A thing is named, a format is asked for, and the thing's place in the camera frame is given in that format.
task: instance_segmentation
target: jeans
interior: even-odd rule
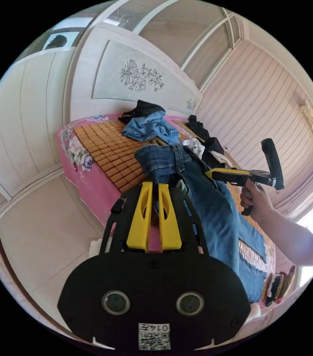
[[[267,274],[243,258],[239,239],[265,261],[264,237],[238,212],[226,184],[208,178],[204,173],[209,167],[186,146],[147,145],[136,151],[135,158],[154,184],[175,186],[184,181],[202,222],[209,255],[233,269],[249,301],[258,302]]]

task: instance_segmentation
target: label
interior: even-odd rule
[[[139,350],[170,349],[170,324],[139,323]]]

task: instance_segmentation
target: bed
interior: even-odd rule
[[[108,164],[104,164],[103,158],[99,161],[99,164],[93,161],[85,162],[84,159],[88,157],[88,152],[83,151],[85,147],[81,144],[78,139],[76,132],[79,133],[79,130],[82,131],[82,127],[86,128],[88,125],[98,124],[99,127],[104,127],[110,132],[110,130],[115,129],[120,130],[120,122],[117,120],[120,114],[106,114],[91,116],[89,118],[77,120],[69,123],[64,126],[57,134],[58,146],[60,151],[60,157],[62,166],[66,175],[66,178],[76,186],[78,189],[81,200],[88,206],[91,212],[99,219],[99,221],[106,225],[107,219],[109,217],[110,209],[113,204],[119,198],[123,190],[129,189],[132,185],[138,184],[143,180],[143,174],[140,173],[134,176],[131,175],[131,178],[127,182],[124,180],[123,186],[117,187],[116,182],[112,182],[112,177],[109,172],[112,172],[114,169],[110,169]],[[185,119],[176,117],[176,116],[165,116],[165,119],[174,127],[180,131],[180,139],[196,137],[185,125]],[[129,149],[132,152],[133,149],[142,146],[143,144],[137,144],[126,146],[123,150]],[[77,159],[74,159],[73,155],[69,152],[69,147],[74,150],[77,156]],[[234,166],[238,166],[236,162],[230,157],[228,153],[225,154],[227,158],[233,163]],[[125,163],[135,164],[132,158]],[[232,196],[235,200],[237,208],[239,211],[242,210],[240,206],[240,190],[238,187],[228,184],[228,188],[232,193]],[[251,248],[249,248],[242,241],[239,241],[239,251],[244,256],[244,258],[256,266],[258,269],[265,271],[267,274],[275,272],[275,246],[272,241],[264,234],[259,225],[254,222],[250,217],[246,217],[249,223],[254,226],[260,233],[264,235],[265,238],[265,248],[266,248],[266,263],[256,254]],[[150,232],[150,241],[149,241],[149,252],[157,253],[160,251],[160,241],[159,241],[159,232],[157,228],[151,227]]]

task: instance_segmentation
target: floral drawing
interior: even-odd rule
[[[145,63],[138,68],[133,59],[127,62],[120,71],[120,81],[130,90],[137,92],[144,90],[147,84],[153,86],[155,92],[161,90],[164,87],[161,77],[162,75],[156,69],[146,67]]]
[[[193,111],[195,107],[196,107],[196,100],[190,99],[187,102],[187,109]]]

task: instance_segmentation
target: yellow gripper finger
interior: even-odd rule
[[[159,184],[159,225],[162,250],[179,250],[182,241],[167,184]]]
[[[148,252],[153,183],[143,182],[134,217],[131,222],[127,246]]]

